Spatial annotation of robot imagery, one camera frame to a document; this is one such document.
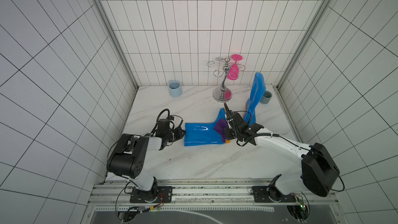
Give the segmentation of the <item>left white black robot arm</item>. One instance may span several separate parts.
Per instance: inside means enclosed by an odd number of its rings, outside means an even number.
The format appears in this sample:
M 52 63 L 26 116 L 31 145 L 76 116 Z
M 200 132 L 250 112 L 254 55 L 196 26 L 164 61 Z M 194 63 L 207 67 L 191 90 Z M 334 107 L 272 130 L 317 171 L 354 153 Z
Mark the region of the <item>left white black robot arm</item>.
M 142 192 L 154 193 L 157 180 L 144 169 L 148 151 L 162 151 L 165 147 L 184 138 L 183 119 L 175 125 L 172 115 L 156 121 L 154 129 L 145 135 L 123 134 L 116 142 L 115 148 L 108 155 L 107 172 L 127 179 Z

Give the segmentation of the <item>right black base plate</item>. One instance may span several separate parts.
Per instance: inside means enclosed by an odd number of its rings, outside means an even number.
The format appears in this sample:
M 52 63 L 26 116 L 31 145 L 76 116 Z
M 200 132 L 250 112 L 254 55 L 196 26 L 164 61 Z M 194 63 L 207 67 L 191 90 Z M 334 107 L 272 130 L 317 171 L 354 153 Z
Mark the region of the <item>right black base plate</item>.
M 256 203 L 296 203 L 293 195 L 282 195 L 275 187 L 253 186 L 250 193 Z

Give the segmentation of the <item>chrome glass holder stand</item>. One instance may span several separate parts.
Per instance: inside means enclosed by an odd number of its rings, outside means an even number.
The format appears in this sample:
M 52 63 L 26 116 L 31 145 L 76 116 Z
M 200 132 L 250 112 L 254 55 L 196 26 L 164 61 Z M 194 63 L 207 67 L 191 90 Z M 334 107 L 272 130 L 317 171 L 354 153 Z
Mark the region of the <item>chrome glass holder stand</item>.
M 226 86 L 226 80 L 228 79 L 227 75 L 229 73 L 230 65 L 232 63 L 234 62 L 231 60 L 231 57 L 226 57 L 216 58 L 214 61 L 208 61 L 206 64 L 209 68 L 217 67 L 217 69 L 214 70 L 214 76 L 222 79 L 219 88 L 216 88 L 212 93 L 214 100 L 219 103 L 226 103 L 232 98 L 232 92 Z M 239 68 L 240 72 L 246 69 L 246 67 L 242 64 L 239 64 Z

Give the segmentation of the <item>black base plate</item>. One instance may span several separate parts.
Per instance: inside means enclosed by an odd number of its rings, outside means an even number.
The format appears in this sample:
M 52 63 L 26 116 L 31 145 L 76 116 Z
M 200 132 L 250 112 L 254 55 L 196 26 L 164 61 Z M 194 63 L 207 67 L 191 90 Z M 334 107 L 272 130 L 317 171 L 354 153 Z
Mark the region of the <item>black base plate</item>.
M 173 187 L 171 186 L 156 186 L 150 191 L 133 189 L 130 193 L 130 203 L 171 203 L 172 195 Z
M 250 193 L 256 203 L 296 203 L 293 195 L 282 195 L 275 187 L 253 186 Z

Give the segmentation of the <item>purple cloth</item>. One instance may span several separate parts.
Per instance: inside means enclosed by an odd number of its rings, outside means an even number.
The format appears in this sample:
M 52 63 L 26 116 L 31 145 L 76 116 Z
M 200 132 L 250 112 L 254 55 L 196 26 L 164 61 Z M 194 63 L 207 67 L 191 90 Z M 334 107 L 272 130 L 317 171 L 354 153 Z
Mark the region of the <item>purple cloth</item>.
M 226 139 L 226 131 L 225 131 L 225 129 L 227 129 L 227 128 L 228 128 L 228 123 L 224 119 L 219 119 L 216 122 L 216 125 L 214 127 L 214 130 L 221 136 L 221 141 L 223 143 L 225 143 L 227 141 L 227 139 Z

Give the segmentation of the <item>grey-teal cup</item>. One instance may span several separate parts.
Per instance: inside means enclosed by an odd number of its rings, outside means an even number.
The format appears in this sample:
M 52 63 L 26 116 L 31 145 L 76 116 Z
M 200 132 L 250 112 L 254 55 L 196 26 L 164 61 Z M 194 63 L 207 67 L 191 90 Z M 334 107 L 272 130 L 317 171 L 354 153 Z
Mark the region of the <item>grey-teal cup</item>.
M 272 98 L 272 93 L 269 91 L 265 91 L 264 94 L 262 95 L 260 99 L 260 103 L 262 104 L 268 104 Z

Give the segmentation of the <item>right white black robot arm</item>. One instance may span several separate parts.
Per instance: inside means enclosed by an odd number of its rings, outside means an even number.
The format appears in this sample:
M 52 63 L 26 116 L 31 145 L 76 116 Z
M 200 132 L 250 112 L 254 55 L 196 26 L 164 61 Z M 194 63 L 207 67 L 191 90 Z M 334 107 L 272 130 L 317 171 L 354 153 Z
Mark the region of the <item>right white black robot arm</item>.
M 261 133 L 264 126 L 248 124 L 238 112 L 227 110 L 227 139 L 236 139 L 237 145 L 252 144 L 273 151 L 294 163 L 298 168 L 278 174 L 269 183 L 266 196 L 272 202 L 299 191 L 310 191 L 326 197 L 340 177 L 340 170 L 326 147 L 320 143 L 308 145 L 284 138 L 270 131 Z

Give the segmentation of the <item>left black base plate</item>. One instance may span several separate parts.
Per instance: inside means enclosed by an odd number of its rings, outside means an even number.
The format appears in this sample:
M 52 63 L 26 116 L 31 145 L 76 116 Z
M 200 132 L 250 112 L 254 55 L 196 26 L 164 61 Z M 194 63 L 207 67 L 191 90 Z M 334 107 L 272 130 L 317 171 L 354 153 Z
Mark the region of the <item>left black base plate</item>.
M 150 191 L 133 189 L 130 193 L 130 203 L 171 203 L 172 195 L 173 187 L 171 186 L 156 186 Z

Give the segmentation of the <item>pink wine glass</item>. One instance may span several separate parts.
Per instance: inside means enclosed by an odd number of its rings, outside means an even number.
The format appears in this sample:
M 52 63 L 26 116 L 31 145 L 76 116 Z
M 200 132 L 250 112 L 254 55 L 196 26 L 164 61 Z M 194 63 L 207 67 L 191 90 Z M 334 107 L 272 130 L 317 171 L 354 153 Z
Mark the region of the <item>pink wine glass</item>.
M 230 70 L 229 73 L 227 75 L 227 78 L 229 80 L 237 80 L 239 77 L 239 72 L 240 72 L 240 68 L 239 68 L 239 62 L 243 59 L 243 57 L 241 55 L 238 54 L 233 54 L 231 55 L 231 60 L 234 62 L 230 65 Z

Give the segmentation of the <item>blue rubber boot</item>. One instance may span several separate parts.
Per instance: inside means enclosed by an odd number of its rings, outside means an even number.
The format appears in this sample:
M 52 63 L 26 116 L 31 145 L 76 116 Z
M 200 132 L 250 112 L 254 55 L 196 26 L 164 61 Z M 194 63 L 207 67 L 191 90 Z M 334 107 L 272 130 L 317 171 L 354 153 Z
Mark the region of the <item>blue rubber boot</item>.
M 244 121 L 248 124 L 256 122 L 255 109 L 259 104 L 263 94 L 266 91 L 266 85 L 264 77 L 261 73 L 257 72 L 255 74 L 254 82 L 251 87 L 250 97 L 246 102 L 246 110 L 244 114 Z
M 230 143 L 227 140 L 225 143 L 221 141 L 221 136 L 214 130 L 216 122 L 219 119 L 226 120 L 226 111 L 221 108 L 216 120 L 213 123 L 186 123 L 184 137 L 184 145 L 201 146 L 201 145 L 222 145 Z

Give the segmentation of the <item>aluminium mounting rail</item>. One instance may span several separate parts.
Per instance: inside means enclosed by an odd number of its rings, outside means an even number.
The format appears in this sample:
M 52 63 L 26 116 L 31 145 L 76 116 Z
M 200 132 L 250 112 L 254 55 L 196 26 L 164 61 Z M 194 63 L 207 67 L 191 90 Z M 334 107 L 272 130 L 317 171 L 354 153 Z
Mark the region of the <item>aluminium mounting rail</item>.
M 158 195 L 154 200 L 145 200 L 133 192 L 133 186 L 123 181 L 108 181 L 93 187 L 88 204 L 95 210 L 126 211 L 130 207 L 141 209 L 159 205 L 161 211 L 268 211 L 275 206 L 336 205 L 334 194 L 325 198 L 310 192 L 294 193 L 282 197 L 279 202 L 265 195 L 267 179 L 225 180 L 159 180 Z

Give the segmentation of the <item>light blue mug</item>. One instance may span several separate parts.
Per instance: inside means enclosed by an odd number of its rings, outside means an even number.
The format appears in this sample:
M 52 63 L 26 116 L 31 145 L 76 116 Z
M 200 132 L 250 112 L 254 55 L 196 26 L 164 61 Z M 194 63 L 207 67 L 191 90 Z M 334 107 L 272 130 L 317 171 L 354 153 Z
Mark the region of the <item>light blue mug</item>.
M 179 81 L 169 81 L 169 94 L 171 97 L 180 97 L 182 95 L 182 87 Z

